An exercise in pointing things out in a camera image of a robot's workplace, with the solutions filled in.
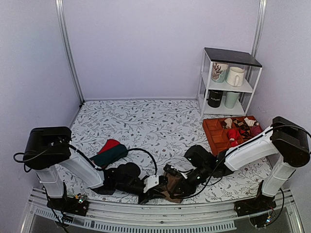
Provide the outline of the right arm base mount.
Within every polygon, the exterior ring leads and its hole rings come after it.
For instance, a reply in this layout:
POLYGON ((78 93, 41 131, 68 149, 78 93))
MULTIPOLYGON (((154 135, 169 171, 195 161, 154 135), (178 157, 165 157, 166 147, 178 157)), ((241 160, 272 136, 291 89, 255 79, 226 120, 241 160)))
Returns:
POLYGON ((275 207, 275 197, 265 196, 261 189, 257 191, 257 195, 254 198, 236 201, 234 203, 234 211, 238 216, 246 216, 268 211, 275 207))

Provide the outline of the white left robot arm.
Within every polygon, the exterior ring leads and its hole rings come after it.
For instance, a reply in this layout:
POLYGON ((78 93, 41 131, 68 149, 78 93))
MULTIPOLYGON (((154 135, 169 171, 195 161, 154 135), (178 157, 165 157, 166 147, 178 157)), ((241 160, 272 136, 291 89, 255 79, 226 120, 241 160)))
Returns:
POLYGON ((58 176, 56 165, 74 173, 89 189, 100 195, 122 191, 137 195, 139 204, 164 199, 162 188, 168 183, 167 177, 155 174, 141 179, 140 168, 132 162, 108 167, 129 152, 119 141, 109 139, 96 155, 87 158, 71 143, 68 127, 34 128, 29 134, 22 163, 36 172, 48 196, 62 211, 72 207, 72 200, 65 195, 66 187, 58 176))

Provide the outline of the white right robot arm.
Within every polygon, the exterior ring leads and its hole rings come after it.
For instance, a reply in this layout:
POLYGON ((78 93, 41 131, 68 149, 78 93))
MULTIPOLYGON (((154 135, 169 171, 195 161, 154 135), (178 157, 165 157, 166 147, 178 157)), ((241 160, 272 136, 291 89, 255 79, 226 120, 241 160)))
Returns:
POLYGON ((253 210, 261 212, 294 172, 310 161, 310 138, 311 134, 304 128, 277 116, 263 132, 238 146, 221 151, 217 156, 200 145, 191 146, 184 157, 195 169, 181 177, 167 192, 171 199, 189 199, 198 194, 198 185, 208 183, 212 177, 224 177, 263 157, 278 155, 272 172, 259 186, 260 194, 251 202, 253 210))

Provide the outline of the tan ribbed sock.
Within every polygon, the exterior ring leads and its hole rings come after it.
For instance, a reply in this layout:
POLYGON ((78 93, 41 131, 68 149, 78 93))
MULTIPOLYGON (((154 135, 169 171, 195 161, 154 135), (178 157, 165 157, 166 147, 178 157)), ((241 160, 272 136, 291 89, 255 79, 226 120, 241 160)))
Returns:
POLYGON ((164 172, 163 175, 168 178, 168 184, 163 188, 163 191, 162 191, 162 194, 165 195, 165 200, 172 202, 172 203, 180 204, 182 202, 182 200, 181 199, 172 199, 170 197, 170 194, 177 193, 177 189, 176 189, 177 184, 179 183, 179 181, 183 177, 181 175, 178 175, 178 174, 173 176, 173 175, 169 174, 168 172, 164 172))

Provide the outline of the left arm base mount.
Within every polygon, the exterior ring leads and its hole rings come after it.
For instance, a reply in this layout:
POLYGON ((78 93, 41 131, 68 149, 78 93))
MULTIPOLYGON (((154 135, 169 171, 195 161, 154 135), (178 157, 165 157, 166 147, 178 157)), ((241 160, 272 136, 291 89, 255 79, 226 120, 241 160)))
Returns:
POLYGON ((79 202, 79 199, 75 197, 69 197, 67 195, 67 189, 64 188, 64 194, 60 198, 51 198, 47 195, 47 206, 54 210, 60 211, 61 213, 74 214, 78 216, 86 216, 89 202, 84 200, 79 202))

